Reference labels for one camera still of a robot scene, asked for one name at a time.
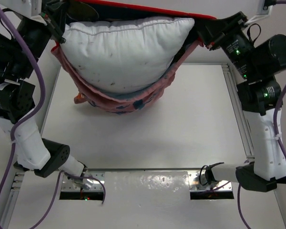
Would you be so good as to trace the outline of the white pillow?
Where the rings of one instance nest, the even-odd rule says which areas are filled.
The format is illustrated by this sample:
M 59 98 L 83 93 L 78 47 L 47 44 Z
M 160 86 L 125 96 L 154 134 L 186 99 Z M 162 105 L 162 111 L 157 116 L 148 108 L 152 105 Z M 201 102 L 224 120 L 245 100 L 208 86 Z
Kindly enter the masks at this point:
M 78 75 L 109 93 L 126 94 L 153 84 L 180 51 L 192 18 L 73 22 L 61 49 Z

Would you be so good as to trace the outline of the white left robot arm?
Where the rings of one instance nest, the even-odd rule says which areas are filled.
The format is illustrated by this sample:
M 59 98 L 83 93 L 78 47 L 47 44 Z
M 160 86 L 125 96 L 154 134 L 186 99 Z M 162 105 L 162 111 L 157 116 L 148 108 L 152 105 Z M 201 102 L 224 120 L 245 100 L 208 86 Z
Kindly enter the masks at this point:
M 49 40 L 65 42 L 66 0 L 2 0 L 0 21 L 10 38 L 0 34 L 0 127 L 8 134 L 17 165 L 47 177 L 56 170 L 81 177 L 86 167 L 67 145 L 43 139 L 35 114 L 45 100 L 38 60 Z

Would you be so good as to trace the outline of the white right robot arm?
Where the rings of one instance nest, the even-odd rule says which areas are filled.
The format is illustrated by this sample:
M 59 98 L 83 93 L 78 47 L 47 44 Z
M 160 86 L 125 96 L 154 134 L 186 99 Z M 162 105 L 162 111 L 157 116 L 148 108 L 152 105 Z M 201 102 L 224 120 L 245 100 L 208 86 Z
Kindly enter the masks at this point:
M 246 190 L 268 192 L 286 184 L 286 156 L 278 142 L 283 94 L 275 78 L 286 70 L 286 36 L 277 34 L 255 46 L 246 22 L 247 17 L 239 12 L 195 23 L 207 49 L 222 49 L 243 78 L 236 88 L 254 156 L 248 165 L 236 168 L 210 165 L 206 178 L 212 183 L 231 175 Z

